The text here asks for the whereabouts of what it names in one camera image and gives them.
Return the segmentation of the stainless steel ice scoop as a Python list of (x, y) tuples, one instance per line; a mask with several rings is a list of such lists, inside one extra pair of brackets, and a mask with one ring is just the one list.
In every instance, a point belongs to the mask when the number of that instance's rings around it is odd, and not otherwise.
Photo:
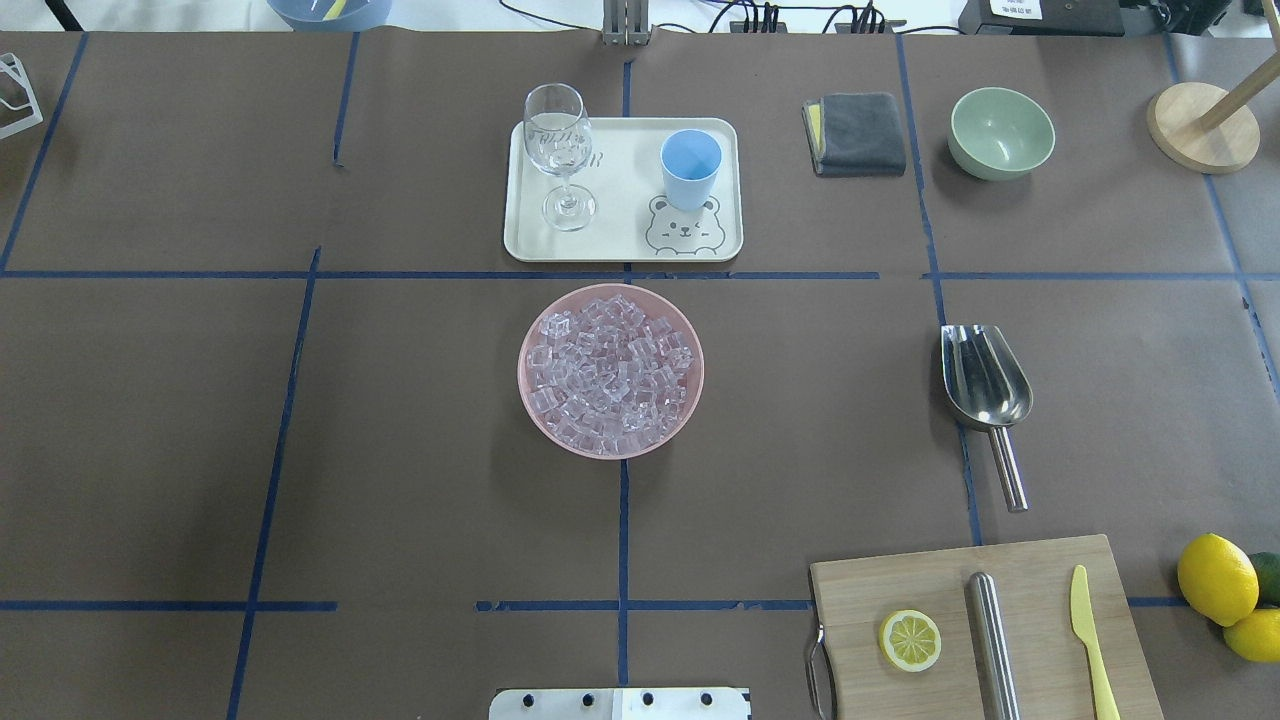
[(1029, 501), (1009, 433), (1027, 419), (1034, 402), (1020, 363), (992, 324), (942, 325), (940, 347), (943, 387), (954, 411), (988, 434), (1007, 510), (1025, 512)]

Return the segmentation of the light blue plastic cup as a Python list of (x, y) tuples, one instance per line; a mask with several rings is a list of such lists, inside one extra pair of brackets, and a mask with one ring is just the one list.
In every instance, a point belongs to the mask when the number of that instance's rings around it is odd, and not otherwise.
[(666, 197), (681, 211), (696, 211), (712, 196), (723, 154), (703, 129), (680, 129), (660, 147)]

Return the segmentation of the cream bear-print tray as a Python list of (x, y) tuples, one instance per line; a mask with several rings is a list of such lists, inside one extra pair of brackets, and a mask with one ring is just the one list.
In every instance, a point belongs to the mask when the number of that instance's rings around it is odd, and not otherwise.
[[(591, 122), (595, 154), (575, 181), (596, 197), (582, 231), (561, 232), (541, 214), (557, 183), (524, 150), (524, 131), (509, 137), (504, 220), (508, 254), (524, 263), (722, 263), (744, 245), (739, 137), (714, 117), (604, 117)], [(722, 151), (710, 197), (698, 214), (666, 197), (660, 146), (681, 129), (701, 129)]]

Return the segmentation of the clear wine glass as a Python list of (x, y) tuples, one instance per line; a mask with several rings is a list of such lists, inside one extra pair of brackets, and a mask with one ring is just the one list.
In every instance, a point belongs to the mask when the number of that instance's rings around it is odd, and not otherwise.
[(532, 88), (524, 102), (524, 149), (541, 173), (559, 184), (543, 201), (543, 215), (557, 231), (588, 227), (596, 210), (593, 192), (571, 181), (593, 156), (593, 128), (580, 92), (564, 83)]

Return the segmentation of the wooden cutting board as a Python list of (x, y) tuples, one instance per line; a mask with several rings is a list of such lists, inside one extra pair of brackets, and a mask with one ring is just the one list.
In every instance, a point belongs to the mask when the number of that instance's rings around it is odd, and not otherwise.
[[(1092, 719), (1085, 647), (1073, 632), (1070, 584), (1087, 570), (1108, 682), (1124, 719), (1164, 711), (1132, 620), (1108, 539), (1083, 536), (815, 562), (815, 607), (826, 630), (838, 719), (988, 719), (977, 616), (966, 588), (992, 575), (1024, 719)], [(896, 610), (929, 615), (942, 638), (940, 661), (897, 670), (879, 648), (882, 621)]]

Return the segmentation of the lemon half slice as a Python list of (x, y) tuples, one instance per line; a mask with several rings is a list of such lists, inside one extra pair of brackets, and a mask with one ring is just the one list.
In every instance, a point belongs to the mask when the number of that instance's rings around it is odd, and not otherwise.
[(915, 609), (888, 614), (879, 625), (878, 642), (884, 659), (904, 673), (929, 670), (942, 653), (938, 626), (932, 618)]

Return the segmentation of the green ceramic bowl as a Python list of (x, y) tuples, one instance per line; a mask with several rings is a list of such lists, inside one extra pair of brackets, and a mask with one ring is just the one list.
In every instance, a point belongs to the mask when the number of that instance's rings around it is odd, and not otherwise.
[(1024, 177), (1044, 164), (1055, 146), (1056, 131), (1044, 109), (1011, 88), (975, 88), (950, 113), (948, 151), (978, 179)]

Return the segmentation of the blue bowl at edge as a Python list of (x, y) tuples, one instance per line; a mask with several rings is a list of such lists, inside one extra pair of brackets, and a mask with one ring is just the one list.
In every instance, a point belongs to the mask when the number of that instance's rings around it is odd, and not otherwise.
[(300, 32), (362, 32), (387, 23), (393, 1), (268, 1)]

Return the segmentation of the black device box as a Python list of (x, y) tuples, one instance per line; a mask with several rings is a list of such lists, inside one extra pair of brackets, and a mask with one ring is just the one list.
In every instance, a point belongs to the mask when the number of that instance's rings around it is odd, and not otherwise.
[(957, 28), (965, 35), (1202, 35), (1230, 5), (1230, 1), (968, 1)]

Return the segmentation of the yellow plastic knife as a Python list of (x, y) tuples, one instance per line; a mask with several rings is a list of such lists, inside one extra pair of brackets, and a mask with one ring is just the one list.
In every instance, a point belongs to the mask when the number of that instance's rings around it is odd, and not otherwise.
[(1088, 571), (1084, 565), (1076, 565), (1071, 570), (1069, 612), (1071, 630), (1085, 648), (1094, 717), (1120, 719), (1121, 715), (1101, 651), (1092, 609)]

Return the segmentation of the round wooden stand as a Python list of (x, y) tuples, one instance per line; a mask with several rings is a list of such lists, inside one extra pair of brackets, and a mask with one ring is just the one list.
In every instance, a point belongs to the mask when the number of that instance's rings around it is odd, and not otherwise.
[(1260, 123), (1247, 104), (1277, 76), (1275, 53), (1229, 91), (1202, 82), (1174, 85), (1147, 108), (1149, 135), (1166, 156), (1192, 170), (1240, 170), (1260, 150)]

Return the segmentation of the whole yellow lemon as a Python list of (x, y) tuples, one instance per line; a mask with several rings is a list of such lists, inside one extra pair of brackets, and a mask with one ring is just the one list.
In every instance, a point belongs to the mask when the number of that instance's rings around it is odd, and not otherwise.
[(1187, 602), (1220, 626), (1251, 615), (1260, 601), (1260, 580), (1248, 556), (1215, 533), (1196, 537), (1181, 551), (1178, 584)]

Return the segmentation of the green lime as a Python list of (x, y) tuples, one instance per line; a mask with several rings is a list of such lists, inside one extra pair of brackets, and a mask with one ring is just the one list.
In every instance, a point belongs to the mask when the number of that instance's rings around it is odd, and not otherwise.
[(1248, 559), (1257, 577), (1260, 606), (1279, 607), (1280, 605), (1280, 557), (1277, 552), (1261, 551), (1249, 553)]

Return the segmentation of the grey metal mount post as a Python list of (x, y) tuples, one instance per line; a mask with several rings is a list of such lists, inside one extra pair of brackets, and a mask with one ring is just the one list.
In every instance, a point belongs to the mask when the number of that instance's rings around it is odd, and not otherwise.
[(649, 0), (604, 0), (602, 40), (609, 46), (645, 46), (652, 40)]

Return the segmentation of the white metal base plate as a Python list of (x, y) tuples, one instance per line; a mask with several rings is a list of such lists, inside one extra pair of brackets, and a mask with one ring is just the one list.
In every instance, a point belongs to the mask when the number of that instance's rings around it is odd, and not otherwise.
[(733, 687), (504, 689), (489, 719), (750, 719), (750, 694)]

